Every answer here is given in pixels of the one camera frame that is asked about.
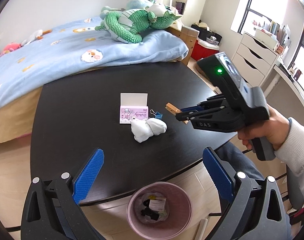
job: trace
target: pink trash can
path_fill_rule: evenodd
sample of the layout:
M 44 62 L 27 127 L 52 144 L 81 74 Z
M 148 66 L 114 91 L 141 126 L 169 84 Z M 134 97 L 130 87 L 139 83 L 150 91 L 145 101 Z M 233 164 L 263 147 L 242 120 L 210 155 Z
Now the pink trash can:
M 169 216 L 154 224 L 141 223 L 134 211 L 134 202 L 148 192 L 159 192 L 169 204 Z M 192 203 L 187 193 L 179 186 L 168 182 L 156 182 L 139 189 L 131 197 L 127 208 L 127 220 L 131 228 L 149 240 L 169 240 L 182 233 L 192 219 Z

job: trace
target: wooden clothespin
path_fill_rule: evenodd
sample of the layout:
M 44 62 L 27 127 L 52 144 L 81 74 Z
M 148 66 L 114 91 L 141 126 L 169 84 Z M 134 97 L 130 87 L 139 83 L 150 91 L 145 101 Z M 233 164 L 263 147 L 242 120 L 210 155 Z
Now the wooden clothespin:
M 171 114 L 176 115 L 177 113 L 181 113 L 182 111 L 180 109 L 178 109 L 176 106 L 173 106 L 170 103 L 167 103 L 165 106 L 165 109 L 168 110 Z

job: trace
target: rolled sock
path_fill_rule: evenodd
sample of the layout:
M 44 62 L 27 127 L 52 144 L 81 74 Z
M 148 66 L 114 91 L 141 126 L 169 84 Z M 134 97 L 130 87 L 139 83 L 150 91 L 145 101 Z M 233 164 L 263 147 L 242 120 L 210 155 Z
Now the rolled sock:
M 165 133 L 167 129 L 166 123 L 160 119 L 150 118 L 146 120 L 146 123 L 151 127 L 154 135 Z
M 134 119 L 130 122 L 134 139 L 139 143 L 146 141 L 149 137 L 153 136 L 153 131 L 145 120 Z

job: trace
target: person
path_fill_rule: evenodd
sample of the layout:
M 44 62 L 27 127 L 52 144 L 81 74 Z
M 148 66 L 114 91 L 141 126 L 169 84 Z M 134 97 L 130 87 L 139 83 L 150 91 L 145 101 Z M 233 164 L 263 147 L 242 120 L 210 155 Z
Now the person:
M 286 163 L 298 177 L 299 188 L 304 196 L 304 126 L 291 117 L 285 118 L 271 106 L 268 108 L 269 120 L 244 127 L 238 131 L 238 138 L 248 150 L 251 150 L 249 140 L 265 136 L 272 143 L 275 156 Z M 221 160 L 229 162 L 236 171 L 244 171 L 253 179 L 265 179 L 255 164 L 231 142 L 216 150 L 216 153 Z M 288 239 L 291 239 L 289 217 L 286 219 Z

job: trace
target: black bag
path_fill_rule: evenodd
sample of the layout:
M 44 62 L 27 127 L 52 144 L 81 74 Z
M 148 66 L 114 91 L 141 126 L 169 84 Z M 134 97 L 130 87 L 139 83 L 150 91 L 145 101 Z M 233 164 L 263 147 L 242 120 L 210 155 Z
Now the black bag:
M 220 41 L 222 39 L 222 36 L 220 36 L 217 33 L 214 32 L 209 32 L 207 29 L 198 27 L 195 24 L 192 24 L 191 26 L 193 29 L 198 30 L 199 31 L 199 38 L 203 41 L 206 41 L 206 38 L 210 38 L 211 36 L 214 36 L 216 38 L 216 41 L 218 41 L 218 44 L 220 44 Z

